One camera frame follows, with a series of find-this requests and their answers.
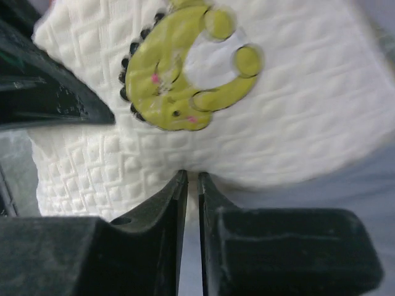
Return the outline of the grey pillowcase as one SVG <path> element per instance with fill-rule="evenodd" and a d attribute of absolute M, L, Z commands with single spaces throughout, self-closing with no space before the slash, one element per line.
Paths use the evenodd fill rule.
<path fill-rule="evenodd" d="M 372 295 L 394 295 L 394 145 L 335 173 L 291 186 L 248 192 L 214 181 L 241 207 L 343 208 L 366 226 L 385 269 Z"/>

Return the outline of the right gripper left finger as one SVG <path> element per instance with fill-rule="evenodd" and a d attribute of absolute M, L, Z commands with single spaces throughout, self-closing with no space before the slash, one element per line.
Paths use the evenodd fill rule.
<path fill-rule="evenodd" d="M 1 219 L 2 295 L 176 295 L 188 177 L 111 222 Z"/>

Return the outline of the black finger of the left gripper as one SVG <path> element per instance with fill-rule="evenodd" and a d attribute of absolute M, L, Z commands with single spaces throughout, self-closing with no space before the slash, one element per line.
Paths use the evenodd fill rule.
<path fill-rule="evenodd" d="M 108 105 L 33 44 L 39 19 L 28 1 L 1 1 L 1 129 L 113 125 Z"/>

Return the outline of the cream yellow pillow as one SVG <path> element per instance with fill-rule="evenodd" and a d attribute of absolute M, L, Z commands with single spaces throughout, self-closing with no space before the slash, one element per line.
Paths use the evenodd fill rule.
<path fill-rule="evenodd" d="M 296 183 L 394 131 L 394 78 L 355 1 L 55 1 L 33 41 L 116 120 L 29 130 L 44 216 L 112 220 L 182 169 Z"/>

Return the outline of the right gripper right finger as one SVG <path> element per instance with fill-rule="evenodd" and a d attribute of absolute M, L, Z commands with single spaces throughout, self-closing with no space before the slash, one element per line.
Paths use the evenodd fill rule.
<path fill-rule="evenodd" d="M 384 271 L 358 217 L 335 208 L 241 208 L 198 176 L 204 295 L 362 295 Z"/>

